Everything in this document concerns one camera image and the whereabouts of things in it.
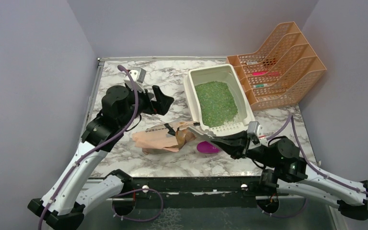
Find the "orange cat litter bag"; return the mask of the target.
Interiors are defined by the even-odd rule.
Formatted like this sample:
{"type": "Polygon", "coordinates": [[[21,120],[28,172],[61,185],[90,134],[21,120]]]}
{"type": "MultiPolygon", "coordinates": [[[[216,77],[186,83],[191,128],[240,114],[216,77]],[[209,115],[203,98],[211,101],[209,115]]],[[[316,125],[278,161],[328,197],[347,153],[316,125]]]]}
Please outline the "orange cat litter bag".
{"type": "Polygon", "coordinates": [[[186,143],[195,140],[195,135],[187,128],[199,126],[195,121],[164,123],[134,133],[135,147],[148,154],[178,152],[186,143]]]}

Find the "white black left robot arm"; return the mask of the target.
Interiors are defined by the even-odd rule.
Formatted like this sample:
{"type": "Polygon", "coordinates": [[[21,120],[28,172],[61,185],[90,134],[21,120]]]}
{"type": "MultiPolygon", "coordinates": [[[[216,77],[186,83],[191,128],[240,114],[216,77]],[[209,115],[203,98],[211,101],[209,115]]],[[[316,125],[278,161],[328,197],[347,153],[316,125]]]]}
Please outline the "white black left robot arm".
{"type": "Polygon", "coordinates": [[[169,111],[174,98],[165,95],[157,85],[152,89],[148,92],[117,85],[106,91],[102,109],[86,126],[62,175],[42,198],[32,199],[28,204],[28,209],[39,217],[39,228],[46,223],[55,230],[75,230],[86,214],[104,200],[134,192],[132,177],[122,170],[112,171],[88,190],[83,190],[83,186],[136,117],[143,113],[165,115],[169,111]]]}

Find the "magenta plastic litter scoop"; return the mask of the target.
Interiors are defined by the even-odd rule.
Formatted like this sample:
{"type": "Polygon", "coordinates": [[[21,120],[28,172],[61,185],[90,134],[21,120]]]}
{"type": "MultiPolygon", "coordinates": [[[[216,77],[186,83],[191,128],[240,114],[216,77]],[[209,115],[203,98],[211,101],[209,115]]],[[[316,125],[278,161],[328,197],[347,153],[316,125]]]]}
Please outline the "magenta plastic litter scoop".
{"type": "Polygon", "coordinates": [[[211,143],[207,142],[207,141],[202,141],[200,142],[196,149],[200,152],[200,153],[204,153],[204,154],[216,154],[220,152],[220,149],[213,146],[211,143]]]}

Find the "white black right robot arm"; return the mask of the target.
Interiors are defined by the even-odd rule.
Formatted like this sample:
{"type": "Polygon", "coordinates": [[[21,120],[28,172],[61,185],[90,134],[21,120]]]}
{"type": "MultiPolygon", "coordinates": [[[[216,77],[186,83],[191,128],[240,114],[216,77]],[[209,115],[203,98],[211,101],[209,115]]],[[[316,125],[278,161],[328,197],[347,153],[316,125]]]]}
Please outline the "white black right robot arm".
{"type": "Polygon", "coordinates": [[[320,169],[301,157],[301,149],[285,136],[267,140],[243,131],[213,137],[210,143],[233,159],[249,158],[262,169],[253,192],[298,195],[323,202],[350,219],[368,219],[368,180],[354,182],[320,169]]]}

